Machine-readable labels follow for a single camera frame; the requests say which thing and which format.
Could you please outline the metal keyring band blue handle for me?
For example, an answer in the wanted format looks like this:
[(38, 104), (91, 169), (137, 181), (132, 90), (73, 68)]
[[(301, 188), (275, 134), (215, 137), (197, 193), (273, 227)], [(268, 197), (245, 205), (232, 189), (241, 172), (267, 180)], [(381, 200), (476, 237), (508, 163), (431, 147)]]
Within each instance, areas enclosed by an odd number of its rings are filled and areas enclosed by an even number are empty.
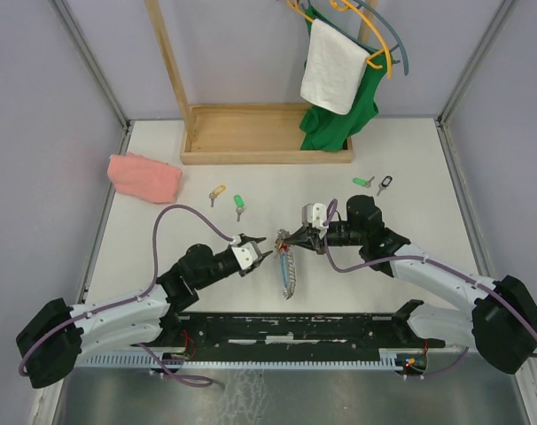
[[(283, 243), (284, 239), (289, 235), (289, 233), (284, 229), (279, 229), (277, 231), (276, 245), (278, 243)], [(292, 247), (290, 246), (288, 252), (283, 252), (280, 255), (277, 255), (279, 266), (281, 270), (281, 277), (283, 283), (283, 297), (288, 300), (293, 297), (297, 276), (296, 276), (296, 266), (294, 261), (294, 256), (292, 252)]]

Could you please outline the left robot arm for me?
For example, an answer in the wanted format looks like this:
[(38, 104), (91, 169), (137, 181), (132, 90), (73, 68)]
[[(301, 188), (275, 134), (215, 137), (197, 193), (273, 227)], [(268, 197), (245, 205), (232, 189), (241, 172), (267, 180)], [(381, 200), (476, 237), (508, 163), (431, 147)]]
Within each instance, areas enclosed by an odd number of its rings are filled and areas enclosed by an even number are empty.
[(269, 256), (260, 243), (239, 235), (218, 253), (194, 244), (149, 289), (91, 304), (52, 299), (16, 337), (19, 374), (41, 389), (100, 353), (134, 344), (175, 343), (181, 335), (177, 315), (198, 302), (199, 290), (259, 267)]

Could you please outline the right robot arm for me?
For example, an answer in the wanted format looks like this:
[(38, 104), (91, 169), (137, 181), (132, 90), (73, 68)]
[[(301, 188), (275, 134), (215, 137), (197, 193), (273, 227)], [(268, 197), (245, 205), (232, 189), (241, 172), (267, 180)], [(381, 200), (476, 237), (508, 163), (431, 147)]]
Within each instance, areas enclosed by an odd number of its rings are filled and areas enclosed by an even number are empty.
[(278, 245), (301, 247), (330, 256), (332, 247), (356, 247), (362, 263), (336, 272), (371, 268), (413, 283), (445, 300), (447, 308), (409, 301), (393, 322), (395, 342), (411, 346), (431, 339), (475, 349), (499, 371), (513, 375), (537, 358), (537, 305), (525, 284), (507, 275), (501, 280), (461, 271), (436, 259), (383, 222), (373, 197), (356, 195), (346, 202), (346, 218), (335, 220), (338, 202), (308, 204), (302, 225), (280, 236)]

